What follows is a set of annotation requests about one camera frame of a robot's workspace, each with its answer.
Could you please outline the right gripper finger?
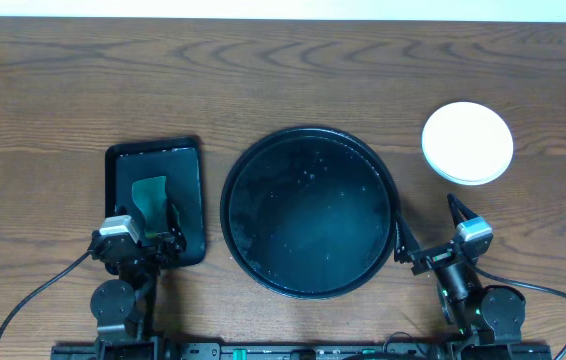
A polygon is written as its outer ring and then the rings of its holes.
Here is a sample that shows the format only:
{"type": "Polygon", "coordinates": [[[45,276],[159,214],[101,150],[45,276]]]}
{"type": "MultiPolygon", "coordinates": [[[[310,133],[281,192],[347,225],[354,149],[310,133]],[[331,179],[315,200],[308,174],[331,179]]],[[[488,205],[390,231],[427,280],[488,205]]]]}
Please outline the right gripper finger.
{"type": "Polygon", "coordinates": [[[463,204],[453,193],[447,194],[447,202],[455,227],[463,222],[478,218],[478,215],[463,204]]]}
{"type": "Polygon", "coordinates": [[[396,217],[396,240],[394,248],[394,261],[404,264],[413,263],[421,251],[421,248],[410,230],[407,222],[400,212],[396,217]]]}

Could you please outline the green yellow sponge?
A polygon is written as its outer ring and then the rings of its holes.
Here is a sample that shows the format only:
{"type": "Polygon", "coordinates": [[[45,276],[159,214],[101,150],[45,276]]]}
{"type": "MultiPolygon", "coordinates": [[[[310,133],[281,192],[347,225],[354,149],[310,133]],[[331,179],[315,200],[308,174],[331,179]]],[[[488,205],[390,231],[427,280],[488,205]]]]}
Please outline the green yellow sponge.
{"type": "Polygon", "coordinates": [[[172,201],[168,197],[166,176],[134,182],[132,200],[144,219],[143,232],[147,239],[172,236],[166,221],[166,204],[168,200],[172,201]]]}

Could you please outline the white plate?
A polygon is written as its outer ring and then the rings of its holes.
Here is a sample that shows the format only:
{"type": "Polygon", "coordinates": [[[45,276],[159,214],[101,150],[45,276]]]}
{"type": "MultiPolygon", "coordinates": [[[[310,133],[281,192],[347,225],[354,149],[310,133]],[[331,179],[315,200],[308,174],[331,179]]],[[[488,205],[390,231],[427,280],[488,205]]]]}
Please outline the white plate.
{"type": "Polygon", "coordinates": [[[441,177],[478,186],[507,170],[514,155],[514,139],[494,110],[474,102],[452,102],[429,116],[421,148],[427,163],[441,177]]]}

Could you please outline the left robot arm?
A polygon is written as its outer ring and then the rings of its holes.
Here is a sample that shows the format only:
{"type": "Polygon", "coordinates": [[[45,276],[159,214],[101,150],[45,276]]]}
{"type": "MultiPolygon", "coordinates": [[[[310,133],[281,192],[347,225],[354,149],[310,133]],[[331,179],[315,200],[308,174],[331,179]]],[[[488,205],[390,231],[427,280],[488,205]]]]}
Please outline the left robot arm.
{"type": "Polygon", "coordinates": [[[97,321],[98,359],[179,359],[179,346],[154,330],[158,279],[179,263],[186,249],[178,212],[167,201],[167,230],[144,245],[129,215],[108,217],[92,233],[88,254],[116,276],[93,293],[90,309],[97,321]]]}

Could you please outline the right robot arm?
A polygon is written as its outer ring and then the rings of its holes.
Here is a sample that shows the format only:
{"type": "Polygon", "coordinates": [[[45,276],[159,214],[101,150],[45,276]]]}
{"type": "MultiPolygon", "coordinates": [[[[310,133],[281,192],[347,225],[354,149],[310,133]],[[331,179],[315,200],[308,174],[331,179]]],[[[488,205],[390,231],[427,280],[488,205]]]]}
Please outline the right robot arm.
{"type": "Polygon", "coordinates": [[[396,216],[397,240],[394,260],[410,263],[412,273],[433,272],[447,322],[458,327],[459,336],[441,346],[449,359],[461,359],[472,348],[509,359],[509,347],[521,341],[525,297],[509,286],[484,286],[476,263],[487,252],[492,227],[455,195],[447,196],[454,234],[443,245],[423,249],[402,215],[396,216]]]}

